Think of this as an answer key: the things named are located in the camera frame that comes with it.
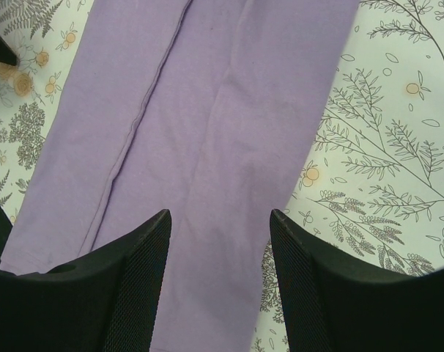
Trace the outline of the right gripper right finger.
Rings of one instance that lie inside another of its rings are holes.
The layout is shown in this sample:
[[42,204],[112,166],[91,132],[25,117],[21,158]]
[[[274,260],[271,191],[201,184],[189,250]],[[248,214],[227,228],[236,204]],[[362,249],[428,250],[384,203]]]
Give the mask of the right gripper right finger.
[[291,351],[444,351],[444,268],[377,267],[276,209],[270,237]]

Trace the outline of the purple t shirt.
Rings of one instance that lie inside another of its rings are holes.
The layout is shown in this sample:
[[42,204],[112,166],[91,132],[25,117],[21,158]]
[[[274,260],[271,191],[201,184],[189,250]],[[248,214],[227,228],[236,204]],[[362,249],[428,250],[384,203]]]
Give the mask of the purple t shirt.
[[153,351],[248,351],[269,217],[311,149],[356,1],[96,1],[4,271],[171,212]]

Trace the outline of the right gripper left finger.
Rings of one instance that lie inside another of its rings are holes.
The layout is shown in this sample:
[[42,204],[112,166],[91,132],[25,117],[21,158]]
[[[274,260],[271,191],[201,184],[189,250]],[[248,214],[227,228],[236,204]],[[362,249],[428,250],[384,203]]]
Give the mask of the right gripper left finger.
[[[0,206],[0,256],[11,229]],[[148,351],[169,240],[162,210],[47,273],[0,269],[0,351]]]

